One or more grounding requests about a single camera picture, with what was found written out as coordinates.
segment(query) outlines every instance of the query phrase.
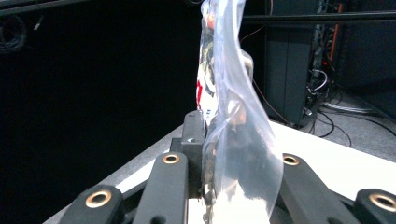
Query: black rod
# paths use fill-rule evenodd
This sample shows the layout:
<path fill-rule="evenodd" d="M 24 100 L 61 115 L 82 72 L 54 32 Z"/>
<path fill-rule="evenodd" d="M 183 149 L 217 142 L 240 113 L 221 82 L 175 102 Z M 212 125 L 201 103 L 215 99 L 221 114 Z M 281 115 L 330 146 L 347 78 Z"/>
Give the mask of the black rod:
<path fill-rule="evenodd" d="M 335 24 L 335 23 L 367 23 L 396 21 L 396 11 L 375 12 L 345 12 L 311 15 L 251 15 L 244 16 L 243 23 L 246 24 L 272 24 L 272 23 L 310 23 L 310 24 Z"/>
<path fill-rule="evenodd" d="M 19 14 L 19 13 L 28 12 L 28 11 L 41 10 L 41 9 L 49 8 L 49 7 L 60 7 L 60 6 L 65 6 L 65 5 L 79 3 L 79 2 L 85 2 L 85 1 L 88 1 L 88 0 L 55 0 L 55 1 L 45 2 L 45 3 L 37 3 L 36 1 L 30 1 L 30 2 L 33 2 L 32 5 L 27 5 L 27 6 L 22 6 L 22 7 L 11 6 L 10 8 L 0 9 L 0 17 Z M 2 2 L 2 5 L 6 6 L 6 2 L 12 2 L 12 1 L 10 1 L 10 0 L 4 1 L 4 2 Z"/>

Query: brass insert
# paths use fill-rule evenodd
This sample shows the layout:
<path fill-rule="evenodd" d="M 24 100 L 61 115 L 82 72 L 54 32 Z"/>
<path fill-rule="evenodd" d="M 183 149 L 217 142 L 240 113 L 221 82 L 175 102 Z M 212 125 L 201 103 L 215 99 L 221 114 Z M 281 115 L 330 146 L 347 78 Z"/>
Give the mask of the brass insert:
<path fill-rule="evenodd" d="M 300 162 L 292 156 L 284 156 L 283 162 L 287 165 L 298 165 Z"/>
<path fill-rule="evenodd" d="M 87 198 L 85 201 L 85 205 L 90 208 L 97 208 L 102 205 L 107 204 L 111 199 L 111 192 L 104 189 L 96 191 L 95 193 L 91 194 L 90 197 Z"/>
<path fill-rule="evenodd" d="M 374 193 L 369 196 L 370 201 L 376 206 L 396 213 L 396 201 L 386 195 Z"/>
<path fill-rule="evenodd" d="M 176 154 L 169 154 L 163 157 L 163 162 L 167 164 L 174 164 L 180 160 L 180 157 Z"/>

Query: white table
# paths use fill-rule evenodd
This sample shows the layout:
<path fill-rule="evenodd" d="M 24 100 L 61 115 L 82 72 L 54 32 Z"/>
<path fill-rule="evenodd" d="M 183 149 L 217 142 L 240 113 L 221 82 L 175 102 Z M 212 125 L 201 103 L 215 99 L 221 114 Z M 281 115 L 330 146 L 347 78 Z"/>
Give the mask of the white table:
<path fill-rule="evenodd" d="M 313 135 L 270 122 L 279 148 L 286 153 L 304 159 L 326 186 L 355 200 L 360 189 L 382 189 L 396 194 L 396 163 L 344 147 Z M 181 137 L 182 127 L 170 132 L 163 139 L 149 147 L 139 156 L 125 164 L 100 184 L 117 186 L 122 192 L 149 178 L 153 160 L 169 150 L 173 137 Z M 189 223 L 202 223 L 202 204 L 190 200 Z M 58 223 L 64 210 L 45 223 Z"/>

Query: screw hole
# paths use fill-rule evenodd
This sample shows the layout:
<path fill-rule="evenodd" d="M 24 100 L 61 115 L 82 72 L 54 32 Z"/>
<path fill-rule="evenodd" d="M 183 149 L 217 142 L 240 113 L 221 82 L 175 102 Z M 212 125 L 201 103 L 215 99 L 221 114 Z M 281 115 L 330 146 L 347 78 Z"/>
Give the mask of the screw hole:
<path fill-rule="evenodd" d="M 111 192 L 108 190 L 100 190 L 91 194 L 85 201 L 85 205 L 90 208 L 97 208 L 107 204 L 111 199 Z"/>
<path fill-rule="evenodd" d="M 298 165 L 299 163 L 299 161 L 292 156 L 284 156 L 283 162 L 285 162 L 287 165 Z"/>
<path fill-rule="evenodd" d="M 150 224 L 164 224 L 166 222 L 165 217 L 156 216 L 151 219 Z"/>
<path fill-rule="evenodd" d="M 105 198 L 106 198 L 106 195 L 104 195 L 104 194 L 98 194 L 98 195 L 96 195 L 96 196 L 94 196 L 94 197 L 92 198 L 92 202 L 93 202 L 93 203 L 101 203 L 102 201 L 105 200 Z"/>
<path fill-rule="evenodd" d="M 175 154 L 166 155 L 163 157 L 163 162 L 168 164 L 177 163 L 180 160 L 180 157 Z"/>
<path fill-rule="evenodd" d="M 371 194 L 370 201 L 376 206 L 390 212 L 396 213 L 396 201 L 389 196 L 383 194 Z"/>

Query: clear plastic bag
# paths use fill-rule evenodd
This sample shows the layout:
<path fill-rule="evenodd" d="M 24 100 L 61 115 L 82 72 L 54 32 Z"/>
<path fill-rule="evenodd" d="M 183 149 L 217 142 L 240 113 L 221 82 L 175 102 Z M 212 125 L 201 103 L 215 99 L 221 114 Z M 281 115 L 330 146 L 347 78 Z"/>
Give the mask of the clear plastic bag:
<path fill-rule="evenodd" d="M 252 88 L 238 32 L 245 1 L 204 1 L 197 104 L 206 223 L 269 223 L 283 174 L 281 152 Z"/>

